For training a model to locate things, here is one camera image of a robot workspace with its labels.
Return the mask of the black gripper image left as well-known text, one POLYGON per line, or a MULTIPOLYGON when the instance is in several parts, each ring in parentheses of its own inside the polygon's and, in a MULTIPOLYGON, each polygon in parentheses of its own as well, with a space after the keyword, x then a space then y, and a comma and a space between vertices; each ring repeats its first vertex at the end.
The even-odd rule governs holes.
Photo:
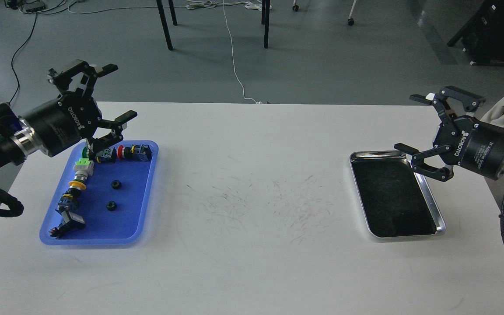
POLYGON ((137 112, 128 110, 114 120, 99 120, 102 112, 92 98, 96 80, 116 70, 116 64, 97 66, 84 60, 74 60, 61 72, 54 68, 49 70, 48 82, 57 88, 61 97, 19 116, 24 125, 34 130, 34 136, 41 144, 40 151, 53 157, 87 138, 88 151, 97 153, 122 141, 125 125, 136 118, 137 112), (73 78, 79 74, 82 76, 78 87, 70 91, 73 78), (96 128, 109 129, 110 132, 93 138, 96 128))

